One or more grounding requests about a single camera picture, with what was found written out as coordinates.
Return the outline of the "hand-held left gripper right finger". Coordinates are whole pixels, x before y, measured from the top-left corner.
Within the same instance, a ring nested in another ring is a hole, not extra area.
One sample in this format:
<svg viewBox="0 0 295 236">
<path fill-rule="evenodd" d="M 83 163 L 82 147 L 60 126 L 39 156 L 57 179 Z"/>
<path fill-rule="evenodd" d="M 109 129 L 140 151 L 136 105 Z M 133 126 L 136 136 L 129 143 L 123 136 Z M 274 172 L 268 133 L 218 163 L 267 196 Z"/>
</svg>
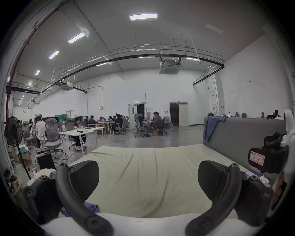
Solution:
<svg viewBox="0 0 295 236">
<path fill-rule="evenodd" d="M 273 190 L 255 175 L 247 177 L 236 163 L 228 167 L 211 160 L 198 168 L 198 183 L 212 206 L 186 226 L 187 236 L 205 236 L 215 230 L 234 209 L 238 219 L 261 226 L 269 212 Z"/>
</svg>

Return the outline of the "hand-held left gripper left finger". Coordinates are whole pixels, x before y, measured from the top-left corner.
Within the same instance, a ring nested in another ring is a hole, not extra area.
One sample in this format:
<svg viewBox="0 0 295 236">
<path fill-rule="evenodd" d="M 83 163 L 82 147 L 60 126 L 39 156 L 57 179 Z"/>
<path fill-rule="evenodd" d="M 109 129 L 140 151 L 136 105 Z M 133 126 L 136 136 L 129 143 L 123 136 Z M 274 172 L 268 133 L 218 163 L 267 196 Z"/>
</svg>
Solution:
<svg viewBox="0 0 295 236">
<path fill-rule="evenodd" d="M 60 164 L 50 177 L 41 175 L 23 190 L 26 208 L 33 221 L 45 225 L 57 219 L 64 208 L 87 233 L 112 236 L 112 225 L 85 205 L 100 179 L 96 161 L 87 160 L 68 166 Z"/>
</svg>

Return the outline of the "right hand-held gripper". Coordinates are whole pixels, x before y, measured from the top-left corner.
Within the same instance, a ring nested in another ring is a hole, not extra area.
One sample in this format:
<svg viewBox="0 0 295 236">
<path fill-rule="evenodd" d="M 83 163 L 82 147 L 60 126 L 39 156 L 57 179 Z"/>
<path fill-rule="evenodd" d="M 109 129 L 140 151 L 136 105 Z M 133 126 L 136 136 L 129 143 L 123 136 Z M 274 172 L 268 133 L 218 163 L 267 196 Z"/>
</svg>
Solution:
<svg viewBox="0 0 295 236">
<path fill-rule="evenodd" d="M 262 147 L 249 150 L 248 163 L 261 173 L 279 174 L 284 171 L 294 174 L 295 126 L 290 110 L 285 110 L 284 120 L 285 134 L 275 132 L 264 138 Z"/>
</svg>

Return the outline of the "person's right hand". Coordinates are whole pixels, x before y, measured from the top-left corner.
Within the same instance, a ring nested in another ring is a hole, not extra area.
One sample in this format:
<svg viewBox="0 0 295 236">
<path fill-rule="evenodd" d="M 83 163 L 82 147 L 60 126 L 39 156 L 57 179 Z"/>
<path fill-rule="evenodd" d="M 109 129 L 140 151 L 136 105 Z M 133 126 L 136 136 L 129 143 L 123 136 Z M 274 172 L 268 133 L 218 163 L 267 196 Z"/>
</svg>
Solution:
<svg viewBox="0 0 295 236">
<path fill-rule="evenodd" d="M 285 191 L 285 188 L 286 188 L 286 182 L 284 181 L 284 172 L 281 172 L 272 188 L 274 192 L 273 202 L 271 206 L 272 211 L 276 208 L 279 201 L 281 200 L 281 197 Z"/>
</svg>

